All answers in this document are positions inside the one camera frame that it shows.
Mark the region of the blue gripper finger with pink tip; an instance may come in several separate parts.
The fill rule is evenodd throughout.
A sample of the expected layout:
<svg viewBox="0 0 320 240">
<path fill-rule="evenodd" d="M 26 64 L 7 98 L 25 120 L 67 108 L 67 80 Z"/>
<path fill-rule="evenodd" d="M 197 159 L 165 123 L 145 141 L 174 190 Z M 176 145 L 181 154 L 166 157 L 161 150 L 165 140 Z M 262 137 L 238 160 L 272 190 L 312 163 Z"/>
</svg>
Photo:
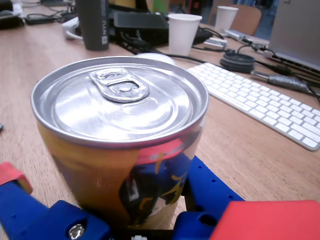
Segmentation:
<svg viewBox="0 0 320 240">
<path fill-rule="evenodd" d="M 243 201 L 198 157 L 183 187 L 186 211 L 176 218 L 173 240 L 208 240 L 231 201 Z"/>
<path fill-rule="evenodd" d="M 47 207 L 31 196 L 26 176 L 11 163 L 0 165 L 0 223 L 11 240 L 110 240 L 101 219 L 66 201 Z"/>
</svg>

